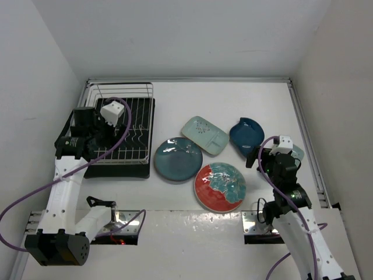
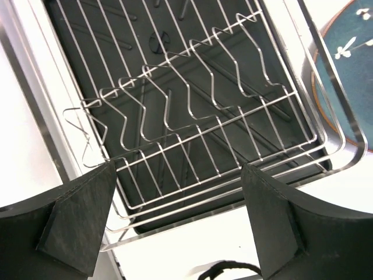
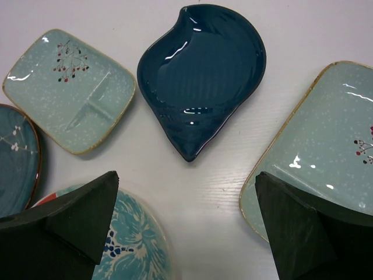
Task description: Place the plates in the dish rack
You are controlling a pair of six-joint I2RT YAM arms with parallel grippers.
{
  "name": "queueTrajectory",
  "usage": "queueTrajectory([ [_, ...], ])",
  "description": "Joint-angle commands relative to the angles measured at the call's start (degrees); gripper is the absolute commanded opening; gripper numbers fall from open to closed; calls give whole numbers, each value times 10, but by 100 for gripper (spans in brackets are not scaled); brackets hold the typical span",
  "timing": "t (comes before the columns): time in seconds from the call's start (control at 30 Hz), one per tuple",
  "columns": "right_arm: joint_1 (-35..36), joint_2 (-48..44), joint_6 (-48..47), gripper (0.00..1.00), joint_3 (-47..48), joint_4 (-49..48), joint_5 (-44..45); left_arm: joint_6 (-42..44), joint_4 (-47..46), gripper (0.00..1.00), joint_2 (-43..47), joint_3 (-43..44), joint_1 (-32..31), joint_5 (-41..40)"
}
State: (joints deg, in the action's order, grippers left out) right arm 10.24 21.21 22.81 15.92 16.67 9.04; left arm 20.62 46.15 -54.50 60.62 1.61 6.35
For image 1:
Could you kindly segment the dark blue leaf-shaped dish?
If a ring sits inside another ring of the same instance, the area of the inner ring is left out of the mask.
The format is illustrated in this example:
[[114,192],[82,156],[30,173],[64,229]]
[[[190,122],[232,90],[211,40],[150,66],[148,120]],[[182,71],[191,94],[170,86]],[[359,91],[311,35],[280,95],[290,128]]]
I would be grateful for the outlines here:
[[241,117],[230,132],[230,142],[237,151],[246,157],[253,149],[261,145],[265,138],[265,133],[260,124],[251,118]]

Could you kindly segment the red and teal round plate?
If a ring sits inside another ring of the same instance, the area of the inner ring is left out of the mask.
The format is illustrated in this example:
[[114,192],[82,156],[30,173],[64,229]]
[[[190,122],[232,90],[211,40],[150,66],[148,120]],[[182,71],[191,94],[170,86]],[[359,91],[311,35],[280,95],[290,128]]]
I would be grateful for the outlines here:
[[237,168],[228,163],[216,162],[200,169],[193,189],[202,207],[225,214],[244,202],[247,186],[244,176]]

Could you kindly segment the light teal divided rectangular plate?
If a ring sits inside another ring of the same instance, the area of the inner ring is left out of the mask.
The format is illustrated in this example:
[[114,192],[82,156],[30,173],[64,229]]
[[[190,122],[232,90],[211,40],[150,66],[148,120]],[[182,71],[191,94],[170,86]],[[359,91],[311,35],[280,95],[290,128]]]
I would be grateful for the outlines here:
[[227,133],[200,116],[192,117],[181,133],[213,156],[219,155],[229,142]]

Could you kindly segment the round dark teal plate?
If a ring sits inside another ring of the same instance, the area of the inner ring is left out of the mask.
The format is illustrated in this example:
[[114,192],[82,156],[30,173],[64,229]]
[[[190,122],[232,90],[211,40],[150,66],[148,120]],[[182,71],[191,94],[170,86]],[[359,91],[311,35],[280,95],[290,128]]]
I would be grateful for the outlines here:
[[195,176],[203,163],[197,144],[184,137],[165,140],[154,154],[154,168],[164,179],[182,182]]

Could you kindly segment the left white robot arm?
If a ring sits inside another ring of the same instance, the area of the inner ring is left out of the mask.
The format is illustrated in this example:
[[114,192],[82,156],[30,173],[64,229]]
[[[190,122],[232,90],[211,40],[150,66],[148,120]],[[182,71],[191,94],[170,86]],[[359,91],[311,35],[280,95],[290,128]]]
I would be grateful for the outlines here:
[[25,239],[26,250],[42,266],[83,265],[90,243],[107,224],[115,220],[114,201],[88,197],[90,211],[79,222],[76,207],[80,187],[90,163],[97,160],[90,144],[117,148],[127,133],[118,121],[125,111],[117,101],[103,106],[75,108],[55,141],[55,183],[36,234]]

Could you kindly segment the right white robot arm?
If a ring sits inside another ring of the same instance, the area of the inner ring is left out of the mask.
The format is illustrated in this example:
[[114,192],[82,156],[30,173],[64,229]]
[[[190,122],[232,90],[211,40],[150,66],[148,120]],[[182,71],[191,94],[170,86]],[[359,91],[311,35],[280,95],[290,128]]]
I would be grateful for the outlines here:
[[290,153],[274,153],[257,146],[247,155],[246,167],[258,162],[273,187],[274,200],[263,207],[265,223],[274,227],[292,256],[301,279],[354,279],[337,263],[322,235],[311,201],[297,182],[299,166]]

